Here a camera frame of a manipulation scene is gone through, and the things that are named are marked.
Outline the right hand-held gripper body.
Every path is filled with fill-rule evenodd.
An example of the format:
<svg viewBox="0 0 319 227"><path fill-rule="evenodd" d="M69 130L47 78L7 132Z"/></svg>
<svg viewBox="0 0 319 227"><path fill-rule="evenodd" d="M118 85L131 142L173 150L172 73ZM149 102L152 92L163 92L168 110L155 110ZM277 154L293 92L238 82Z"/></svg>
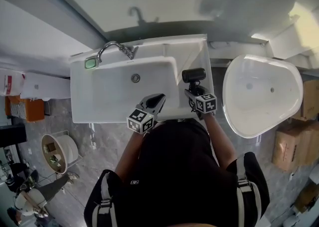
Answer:
<svg viewBox="0 0 319 227"><path fill-rule="evenodd" d="M199 119L203 119L204 114L215 114L217 109L217 99L214 94L208 93L200 96L189 96L189 103L194 111L197 114Z"/></svg>

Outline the black hair dryer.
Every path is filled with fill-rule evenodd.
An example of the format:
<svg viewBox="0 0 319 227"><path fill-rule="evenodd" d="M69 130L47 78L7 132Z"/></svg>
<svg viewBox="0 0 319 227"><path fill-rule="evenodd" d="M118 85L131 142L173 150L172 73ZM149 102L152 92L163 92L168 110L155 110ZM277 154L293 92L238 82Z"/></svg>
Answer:
<svg viewBox="0 0 319 227"><path fill-rule="evenodd" d="M200 82L206 78L204 68L194 68L182 71L183 82L188 84L188 90L195 96L204 95L207 89L200 85Z"/></svg>

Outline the white ceramic bathroom sink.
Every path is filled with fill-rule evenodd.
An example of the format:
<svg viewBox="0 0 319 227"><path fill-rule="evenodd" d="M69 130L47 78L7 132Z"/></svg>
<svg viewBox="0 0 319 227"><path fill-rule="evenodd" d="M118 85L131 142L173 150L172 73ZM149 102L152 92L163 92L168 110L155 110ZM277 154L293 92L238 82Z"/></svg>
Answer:
<svg viewBox="0 0 319 227"><path fill-rule="evenodd" d="M203 68L201 85L213 92L213 79L205 34L149 38L126 42L136 47L129 59L115 46L106 49L101 62L85 67L92 50L70 59L72 118L75 123L124 123L146 96L162 93L166 101L159 120L193 118L182 80L187 69Z"/></svg>

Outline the person's left forearm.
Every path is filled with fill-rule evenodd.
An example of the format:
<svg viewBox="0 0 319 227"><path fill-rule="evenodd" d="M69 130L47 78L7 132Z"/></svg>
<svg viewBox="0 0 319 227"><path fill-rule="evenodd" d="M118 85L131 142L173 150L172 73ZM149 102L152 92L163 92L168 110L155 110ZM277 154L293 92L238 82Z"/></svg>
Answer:
<svg viewBox="0 0 319 227"><path fill-rule="evenodd" d="M144 135L134 132L115 168L115 173L125 182L136 165L141 151Z"/></svg>

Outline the person's right forearm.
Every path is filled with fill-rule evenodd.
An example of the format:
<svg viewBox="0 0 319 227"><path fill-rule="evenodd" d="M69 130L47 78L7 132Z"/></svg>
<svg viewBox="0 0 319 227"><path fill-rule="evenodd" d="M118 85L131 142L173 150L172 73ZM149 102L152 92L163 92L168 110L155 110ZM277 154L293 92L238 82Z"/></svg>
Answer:
<svg viewBox="0 0 319 227"><path fill-rule="evenodd" d="M235 148L214 115L211 113L204 114L203 120L207 127L207 131L219 166L223 169L226 169L237 159Z"/></svg>

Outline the person's black shirt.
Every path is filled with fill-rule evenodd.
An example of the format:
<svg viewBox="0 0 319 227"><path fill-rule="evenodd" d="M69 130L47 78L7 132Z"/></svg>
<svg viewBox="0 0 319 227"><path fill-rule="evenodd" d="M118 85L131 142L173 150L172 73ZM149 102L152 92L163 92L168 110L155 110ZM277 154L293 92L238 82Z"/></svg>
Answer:
<svg viewBox="0 0 319 227"><path fill-rule="evenodd" d="M240 220L255 227L269 202L254 153L223 169L199 123L171 121L145 135L125 182L111 170L102 172L84 220L87 227L239 227Z"/></svg>

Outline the green soap dish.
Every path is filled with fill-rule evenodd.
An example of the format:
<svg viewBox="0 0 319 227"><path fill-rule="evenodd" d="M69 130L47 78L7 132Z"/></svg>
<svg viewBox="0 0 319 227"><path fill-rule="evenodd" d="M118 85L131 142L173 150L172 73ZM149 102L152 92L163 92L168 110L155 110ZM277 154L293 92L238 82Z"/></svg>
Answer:
<svg viewBox="0 0 319 227"><path fill-rule="evenodd" d="M98 59L96 56L88 57L84 61L85 69L92 69L98 67Z"/></svg>

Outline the white round waste bin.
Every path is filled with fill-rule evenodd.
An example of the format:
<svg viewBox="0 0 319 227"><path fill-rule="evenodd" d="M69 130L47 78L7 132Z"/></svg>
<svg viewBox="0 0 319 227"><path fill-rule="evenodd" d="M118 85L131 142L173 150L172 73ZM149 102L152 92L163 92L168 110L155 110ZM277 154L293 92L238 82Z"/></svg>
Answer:
<svg viewBox="0 0 319 227"><path fill-rule="evenodd" d="M56 150L53 152L46 151L46 144L55 143ZM41 139L41 150L43 157L48 166L57 174L65 174L69 167L75 165L82 156L79 154L75 141L69 136L68 130L45 134ZM50 165L49 157L54 154L60 154L62 158L62 167L55 168Z"/></svg>

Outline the small potted plant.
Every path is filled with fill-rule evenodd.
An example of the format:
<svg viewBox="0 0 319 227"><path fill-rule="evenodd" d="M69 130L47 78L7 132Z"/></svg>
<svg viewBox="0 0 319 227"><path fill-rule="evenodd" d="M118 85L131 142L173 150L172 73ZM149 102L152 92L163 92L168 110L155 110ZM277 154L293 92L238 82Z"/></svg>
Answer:
<svg viewBox="0 0 319 227"><path fill-rule="evenodd" d="M61 163L62 163L62 158L60 154L54 154L51 155L49 157L49 163L51 166L55 167L55 168L60 168L62 167Z"/></svg>

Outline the large cardboard box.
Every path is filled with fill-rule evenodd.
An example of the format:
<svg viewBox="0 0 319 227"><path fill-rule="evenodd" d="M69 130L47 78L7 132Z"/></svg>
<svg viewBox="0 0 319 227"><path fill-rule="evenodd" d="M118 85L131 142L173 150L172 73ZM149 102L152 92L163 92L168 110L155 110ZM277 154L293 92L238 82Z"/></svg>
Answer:
<svg viewBox="0 0 319 227"><path fill-rule="evenodd" d="M301 166L312 165L319 159L319 121L299 121L276 131L272 163L291 172Z"/></svg>

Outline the small cardboard box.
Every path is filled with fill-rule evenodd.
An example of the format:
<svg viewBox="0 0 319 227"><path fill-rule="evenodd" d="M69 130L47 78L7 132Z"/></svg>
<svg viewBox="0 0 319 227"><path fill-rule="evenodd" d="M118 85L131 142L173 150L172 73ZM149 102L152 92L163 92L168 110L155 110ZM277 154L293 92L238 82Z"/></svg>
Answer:
<svg viewBox="0 0 319 227"><path fill-rule="evenodd" d="M303 101L293 119L308 121L319 114L319 80L309 80L303 83Z"/></svg>

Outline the orange box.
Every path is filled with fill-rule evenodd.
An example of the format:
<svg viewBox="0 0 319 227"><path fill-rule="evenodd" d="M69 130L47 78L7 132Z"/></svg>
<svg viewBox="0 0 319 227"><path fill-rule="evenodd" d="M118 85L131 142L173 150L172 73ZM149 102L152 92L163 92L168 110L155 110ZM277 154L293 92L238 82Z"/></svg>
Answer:
<svg viewBox="0 0 319 227"><path fill-rule="evenodd" d="M21 99L20 96L5 96L5 114L11 116L10 104L25 102L27 122L37 122L44 120L44 101L42 99Z"/></svg>

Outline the white carton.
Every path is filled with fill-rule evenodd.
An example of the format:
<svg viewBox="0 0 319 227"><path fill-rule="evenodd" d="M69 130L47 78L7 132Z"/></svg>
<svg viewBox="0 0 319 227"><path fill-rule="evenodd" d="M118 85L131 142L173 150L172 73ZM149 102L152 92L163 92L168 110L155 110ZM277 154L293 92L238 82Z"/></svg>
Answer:
<svg viewBox="0 0 319 227"><path fill-rule="evenodd" d="M267 41L272 56L278 59L296 55L319 59L319 5L308 10L296 2L289 15L292 24L276 36L255 33L251 37Z"/></svg>

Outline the black furniture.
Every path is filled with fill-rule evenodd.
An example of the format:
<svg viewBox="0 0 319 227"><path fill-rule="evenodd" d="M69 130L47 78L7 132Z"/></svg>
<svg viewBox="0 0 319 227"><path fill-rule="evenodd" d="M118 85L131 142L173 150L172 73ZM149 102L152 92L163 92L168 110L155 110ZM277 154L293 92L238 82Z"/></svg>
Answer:
<svg viewBox="0 0 319 227"><path fill-rule="evenodd" d="M24 124L0 126L0 148L27 141Z"/></svg>

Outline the white bag with red label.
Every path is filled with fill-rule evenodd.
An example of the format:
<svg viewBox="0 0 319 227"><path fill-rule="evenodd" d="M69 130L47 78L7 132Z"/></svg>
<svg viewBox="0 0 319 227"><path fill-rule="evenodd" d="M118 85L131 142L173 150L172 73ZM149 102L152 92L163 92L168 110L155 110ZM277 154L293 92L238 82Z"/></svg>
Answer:
<svg viewBox="0 0 319 227"><path fill-rule="evenodd" d="M0 69L0 96L18 96L23 89L25 76L21 72Z"/></svg>

